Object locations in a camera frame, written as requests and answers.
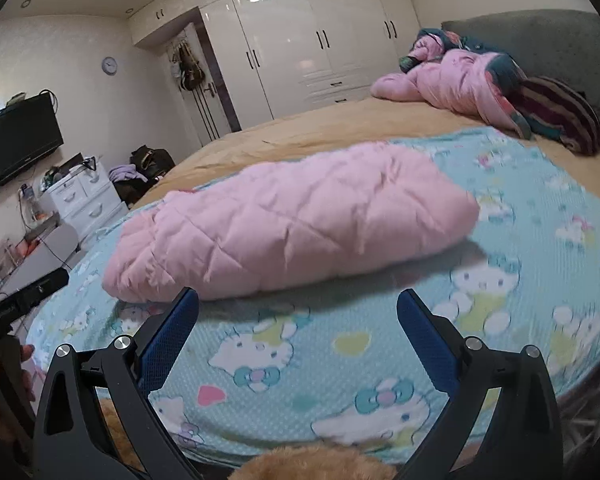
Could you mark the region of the pink quilted jacket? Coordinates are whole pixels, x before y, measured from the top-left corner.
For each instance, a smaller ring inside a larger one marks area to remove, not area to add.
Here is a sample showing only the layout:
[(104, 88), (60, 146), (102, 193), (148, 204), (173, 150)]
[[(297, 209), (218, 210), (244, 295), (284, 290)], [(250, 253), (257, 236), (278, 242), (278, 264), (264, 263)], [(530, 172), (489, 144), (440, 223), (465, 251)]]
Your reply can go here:
[(125, 221), (102, 288), (126, 302), (168, 302), (185, 287), (215, 300), (370, 273), (460, 243), (479, 211), (402, 144), (262, 162)]

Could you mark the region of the purple clothes pile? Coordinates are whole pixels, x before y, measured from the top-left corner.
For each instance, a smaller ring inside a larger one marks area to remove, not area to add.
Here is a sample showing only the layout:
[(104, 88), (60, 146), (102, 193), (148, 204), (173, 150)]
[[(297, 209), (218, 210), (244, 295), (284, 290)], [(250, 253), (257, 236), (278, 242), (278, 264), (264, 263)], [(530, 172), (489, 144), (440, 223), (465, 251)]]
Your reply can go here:
[(143, 183), (148, 182), (148, 179), (137, 170), (134, 164), (112, 167), (108, 172), (108, 178), (112, 183), (132, 180), (140, 180)]

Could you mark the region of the white bedroom door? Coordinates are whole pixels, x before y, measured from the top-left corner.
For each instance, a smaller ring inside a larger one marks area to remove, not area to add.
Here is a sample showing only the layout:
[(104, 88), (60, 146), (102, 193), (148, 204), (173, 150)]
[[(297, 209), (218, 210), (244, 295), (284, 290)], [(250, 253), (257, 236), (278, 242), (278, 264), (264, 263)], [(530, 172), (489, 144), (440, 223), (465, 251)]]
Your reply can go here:
[[(175, 49), (183, 40), (188, 42), (207, 76), (204, 84), (194, 91), (186, 91), (180, 87), (180, 69), (175, 57)], [(219, 91), (215, 87), (211, 70), (204, 57), (204, 49), (201, 47), (197, 32), (192, 24), (186, 25), (168, 43), (166, 55), (168, 56), (171, 78), (176, 88), (176, 102), (184, 106), (185, 116), (189, 125), (195, 131), (198, 144), (206, 146), (230, 133), (230, 123), (223, 110)]]

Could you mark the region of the white low side table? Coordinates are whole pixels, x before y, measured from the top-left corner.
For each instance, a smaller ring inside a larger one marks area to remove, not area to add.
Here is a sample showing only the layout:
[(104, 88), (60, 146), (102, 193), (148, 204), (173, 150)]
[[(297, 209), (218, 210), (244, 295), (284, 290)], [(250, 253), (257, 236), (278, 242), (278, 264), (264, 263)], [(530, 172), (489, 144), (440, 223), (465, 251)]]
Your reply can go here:
[(38, 246), (0, 286), (0, 300), (58, 268), (68, 269), (69, 261), (79, 249), (78, 233), (61, 224), (38, 239)]

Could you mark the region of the white drawer chest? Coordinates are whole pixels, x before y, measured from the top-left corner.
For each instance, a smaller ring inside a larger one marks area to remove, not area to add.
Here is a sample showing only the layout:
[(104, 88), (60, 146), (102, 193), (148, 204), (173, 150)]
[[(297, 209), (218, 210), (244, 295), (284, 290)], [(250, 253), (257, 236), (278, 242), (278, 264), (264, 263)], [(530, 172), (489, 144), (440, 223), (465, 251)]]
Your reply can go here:
[(129, 212), (108, 171), (95, 157), (72, 167), (65, 177), (46, 188), (40, 199), (45, 209), (57, 212), (60, 221), (76, 231), (81, 247), (91, 246), (100, 229)]

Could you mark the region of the black backpack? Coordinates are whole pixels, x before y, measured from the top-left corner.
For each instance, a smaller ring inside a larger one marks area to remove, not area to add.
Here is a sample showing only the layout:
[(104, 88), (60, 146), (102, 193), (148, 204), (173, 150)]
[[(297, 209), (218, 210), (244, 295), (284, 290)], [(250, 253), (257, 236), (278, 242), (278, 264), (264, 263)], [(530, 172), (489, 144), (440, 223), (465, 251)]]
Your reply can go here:
[(175, 167), (175, 162), (164, 148), (140, 146), (132, 151), (130, 163), (148, 180), (159, 180)]

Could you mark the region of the dark bags hanging on door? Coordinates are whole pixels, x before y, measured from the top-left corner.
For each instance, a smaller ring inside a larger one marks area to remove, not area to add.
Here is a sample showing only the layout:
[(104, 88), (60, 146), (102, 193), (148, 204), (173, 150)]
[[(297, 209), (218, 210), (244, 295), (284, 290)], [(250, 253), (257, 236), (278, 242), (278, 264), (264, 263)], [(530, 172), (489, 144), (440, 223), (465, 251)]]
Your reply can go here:
[(186, 91), (194, 91), (202, 86), (207, 78), (206, 73), (186, 40), (178, 44), (175, 57), (180, 69), (180, 87)]

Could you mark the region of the striped dark pillow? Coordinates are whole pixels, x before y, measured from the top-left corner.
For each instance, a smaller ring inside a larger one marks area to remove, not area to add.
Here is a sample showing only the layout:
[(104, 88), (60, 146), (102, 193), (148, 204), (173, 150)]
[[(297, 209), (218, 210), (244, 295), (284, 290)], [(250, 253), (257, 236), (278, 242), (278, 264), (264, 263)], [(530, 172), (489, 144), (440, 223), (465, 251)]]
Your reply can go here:
[(600, 118), (580, 92), (548, 77), (529, 77), (507, 99), (531, 131), (568, 151), (593, 156), (600, 151)]

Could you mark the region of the bed with tan sheet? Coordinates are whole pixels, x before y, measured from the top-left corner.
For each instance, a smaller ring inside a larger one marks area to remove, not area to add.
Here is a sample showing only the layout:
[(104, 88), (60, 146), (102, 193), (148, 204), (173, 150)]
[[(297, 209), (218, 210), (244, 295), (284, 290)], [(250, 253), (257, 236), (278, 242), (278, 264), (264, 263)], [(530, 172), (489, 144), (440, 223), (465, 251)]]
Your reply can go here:
[(482, 126), (477, 119), (438, 110), (425, 102), (368, 98), (331, 105), (211, 142), (176, 165), (133, 209), (155, 203), (171, 191), (198, 188), (259, 162), (297, 159), (367, 141), (432, 138)]

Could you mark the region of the pink crumpled duvet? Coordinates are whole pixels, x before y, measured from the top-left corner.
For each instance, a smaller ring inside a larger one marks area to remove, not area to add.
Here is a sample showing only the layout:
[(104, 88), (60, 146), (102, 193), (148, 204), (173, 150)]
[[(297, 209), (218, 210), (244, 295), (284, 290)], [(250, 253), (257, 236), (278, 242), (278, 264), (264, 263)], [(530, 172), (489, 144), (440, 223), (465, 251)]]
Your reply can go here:
[(427, 102), (456, 114), (478, 117), (486, 124), (532, 137), (524, 115), (508, 96), (526, 75), (507, 53), (471, 42), (440, 28), (423, 28), (400, 70), (377, 79), (370, 94), (392, 102)]

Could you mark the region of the grey upholstered headboard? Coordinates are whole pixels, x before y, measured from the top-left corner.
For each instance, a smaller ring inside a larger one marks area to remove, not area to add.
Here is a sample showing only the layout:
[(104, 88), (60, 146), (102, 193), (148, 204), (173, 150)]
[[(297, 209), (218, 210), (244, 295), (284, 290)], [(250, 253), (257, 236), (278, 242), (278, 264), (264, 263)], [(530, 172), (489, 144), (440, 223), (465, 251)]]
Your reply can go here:
[(600, 17), (577, 10), (522, 10), (445, 21), (444, 29), (509, 53), (528, 76), (558, 79), (600, 110)]

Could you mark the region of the white glossy wardrobe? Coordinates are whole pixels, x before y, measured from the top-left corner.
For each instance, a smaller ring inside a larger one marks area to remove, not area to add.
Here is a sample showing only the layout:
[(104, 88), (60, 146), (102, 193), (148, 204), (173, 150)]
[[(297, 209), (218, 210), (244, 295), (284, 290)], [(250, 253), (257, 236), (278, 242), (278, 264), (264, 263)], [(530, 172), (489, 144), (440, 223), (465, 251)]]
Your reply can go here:
[(242, 129), (364, 98), (420, 27), (412, 0), (154, 0), (130, 19), (139, 47), (190, 24)]

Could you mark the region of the black wall television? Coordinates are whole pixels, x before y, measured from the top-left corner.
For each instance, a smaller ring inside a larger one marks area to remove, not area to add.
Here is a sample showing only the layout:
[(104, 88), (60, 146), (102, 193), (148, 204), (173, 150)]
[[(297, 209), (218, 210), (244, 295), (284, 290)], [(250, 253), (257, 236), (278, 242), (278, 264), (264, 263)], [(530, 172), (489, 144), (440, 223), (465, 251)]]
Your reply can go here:
[(50, 92), (5, 107), (0, 111), (0, 186), (62, 144), (64, 138)]

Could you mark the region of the round wall clock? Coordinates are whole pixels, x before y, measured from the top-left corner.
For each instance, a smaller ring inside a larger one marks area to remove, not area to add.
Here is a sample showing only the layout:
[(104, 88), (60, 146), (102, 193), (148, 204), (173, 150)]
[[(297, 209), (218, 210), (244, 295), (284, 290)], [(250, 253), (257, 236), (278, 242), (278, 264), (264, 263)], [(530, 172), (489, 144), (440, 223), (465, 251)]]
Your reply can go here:
[(111, 56), (102, 60), (102, 71), (108, 76), (114, 76), (118, 71), (118, 63)]

